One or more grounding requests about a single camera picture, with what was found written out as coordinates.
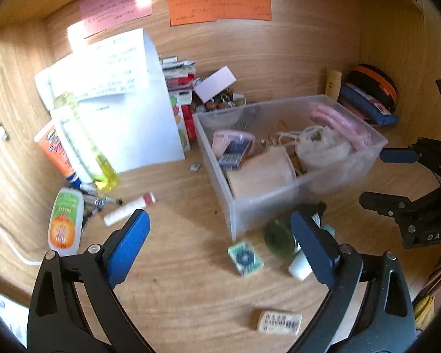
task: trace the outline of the metal bolt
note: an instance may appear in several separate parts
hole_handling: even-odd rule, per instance
[[[387,251],[386,252],[386,257],[387,257],[387,259],[389,259],[389,260],[395,260],[396,258],[397,258],[397,256],[395,256],[392,252],[390,252],[390,251]]]
[[[342,244],[340,246],[340,250],[344,254],[350,254],[351,252],[353,252],[353,247],[351,245],[349,245],[349,244]]]
[[[91,254],[96,254],[100,252],[101,246],[99,244],[92,244],[88,247],[88,252]]]
[[[55,257],[55,251],[48,251],[45,255],[46,260],[52,260]]]

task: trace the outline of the white bottle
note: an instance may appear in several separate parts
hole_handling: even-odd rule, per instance
[[[59,256],[76,254],[80,246],[83,222],[83,194],[62,188],[55,198],[49,221],[47,242]]]

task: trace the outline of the translucent plastic box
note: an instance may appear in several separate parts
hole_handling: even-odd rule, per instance
[[[276,131],[283,131],[282,123],[288,126],[289,131],[303,130],[315,125],[308,117],[309,105],[312,102],[332,106],[356,123],[360,130],[370,134],[371,146],[352,153],[344,161],[304,174],[296,178],[292,184],[275,191],[255,197],[233,197],[211,149],[214,131],[242,130],[254,134],[257,139],[263,139]],[[270,219],[290,210],[298,203],[320,200],[365,176],[381,149],[387,144],[387,139],[380,133],[326,95],[273,100],[199,113],[194,115],[194,122],[204,165],[233,240],[247,230],[264,226]]]

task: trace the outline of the yellow bottle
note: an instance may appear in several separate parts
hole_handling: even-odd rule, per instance
[[[53,118],[59,120],[65,137],[98,189],[109,190],[119,183],[118,176],[83,127],[75,95],[66,92],[54,99]]]

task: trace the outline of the yellow cloth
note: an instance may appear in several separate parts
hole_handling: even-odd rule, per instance
[[[417,329],[425,330],[435,318],[435,298],[425,296],[413,307]]]

